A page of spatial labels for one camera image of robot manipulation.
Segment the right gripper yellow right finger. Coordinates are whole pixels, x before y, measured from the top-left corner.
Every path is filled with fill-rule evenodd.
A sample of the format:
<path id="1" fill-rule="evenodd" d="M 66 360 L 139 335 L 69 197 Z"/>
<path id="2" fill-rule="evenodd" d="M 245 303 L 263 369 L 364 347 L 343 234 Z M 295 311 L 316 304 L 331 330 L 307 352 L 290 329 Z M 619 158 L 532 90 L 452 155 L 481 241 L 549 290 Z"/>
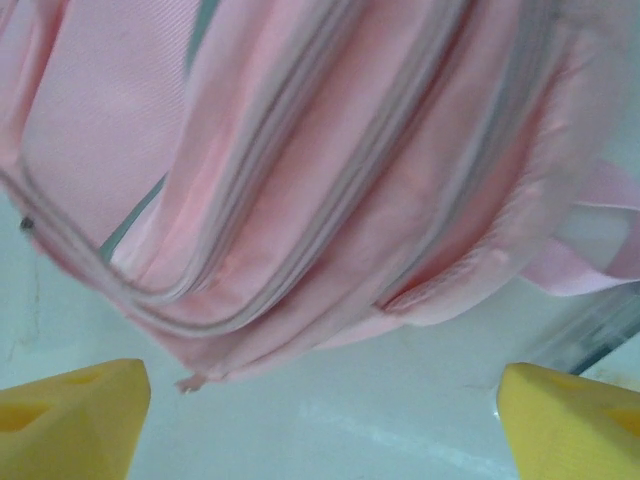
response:
<path id="1" fill-rule="evenodd" d="M 639 477 L 639 393 L 527 363 L 506 366 L 499 419 L 521 479 Z"/>

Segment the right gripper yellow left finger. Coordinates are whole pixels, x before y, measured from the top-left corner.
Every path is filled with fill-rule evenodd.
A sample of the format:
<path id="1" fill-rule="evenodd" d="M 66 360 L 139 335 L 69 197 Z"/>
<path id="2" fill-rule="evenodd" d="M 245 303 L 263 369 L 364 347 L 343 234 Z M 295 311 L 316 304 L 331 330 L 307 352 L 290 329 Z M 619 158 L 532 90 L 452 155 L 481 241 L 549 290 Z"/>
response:
<path id="1" fill-rule="evenodd" d="M 125 479 L 151 400 L 140 359 L 1 391 L 3 479 Z"/>

